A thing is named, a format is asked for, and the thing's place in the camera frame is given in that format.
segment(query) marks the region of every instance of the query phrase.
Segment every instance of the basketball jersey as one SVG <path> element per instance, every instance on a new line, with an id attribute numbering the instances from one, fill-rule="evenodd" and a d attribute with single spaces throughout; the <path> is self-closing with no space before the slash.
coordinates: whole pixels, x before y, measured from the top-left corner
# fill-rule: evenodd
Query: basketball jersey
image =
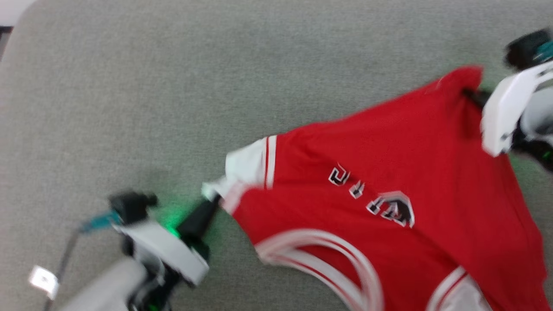
<path id="1" fill-rule="evenodd" d="M 350 310 L 550 310 L 542 239 L 506 155 L 481 147 L 461 68 L 337 121 L 227 155 L 204 185 L 259 258 L 309 273 Z"/>

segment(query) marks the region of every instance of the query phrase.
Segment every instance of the gray fabric surface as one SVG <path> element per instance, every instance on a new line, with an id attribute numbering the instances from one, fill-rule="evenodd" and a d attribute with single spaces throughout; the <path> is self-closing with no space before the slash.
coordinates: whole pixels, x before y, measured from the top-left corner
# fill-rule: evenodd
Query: gray fabric surface
<path id="1" fill-rule="evenodd" d="M 9 33 L 0 34 L 0 60 L 2 60 L 2 55 L 4 54 L 4 49 L 6 44 L 8 44 Z"/>
<path id="2" fill-rule="evenodd" d="M 114 190 L 179 209 L 223 173 L 226 152 L 344 116 L 468 63 L 510 73 L 503 47 L 548 26 L 550 0 L 41 0 L 0 63 L 0 301 L 39 310 L 27 277 L 56 270 L 69 230 Z M 552 178 L 513 157 L 553 260 Z M 345 310 L 321 282 L 262 266 L 220 213 L 212 271 L 175 310 Z M 61 303 L 120 255 L 82 239 Z M 553 302 L 553 278 L 546 286 Z"/>

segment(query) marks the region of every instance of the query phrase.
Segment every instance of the green led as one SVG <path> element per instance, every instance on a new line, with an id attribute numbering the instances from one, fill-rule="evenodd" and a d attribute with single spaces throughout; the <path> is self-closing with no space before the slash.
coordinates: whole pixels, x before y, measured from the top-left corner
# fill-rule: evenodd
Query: green led
<path id="1" fill-rule="evenodd" d="M 180 238 L 180 234 L 177 232 L 177 227 L 188 216 L 189 213 L 195 207 L 196 201 L 193 200 L 165 200 L 161 202 L 159 209 L 153 210 L 154 218 L 157 219 L 159 224 L 166 228 L 169 233 Z"/>

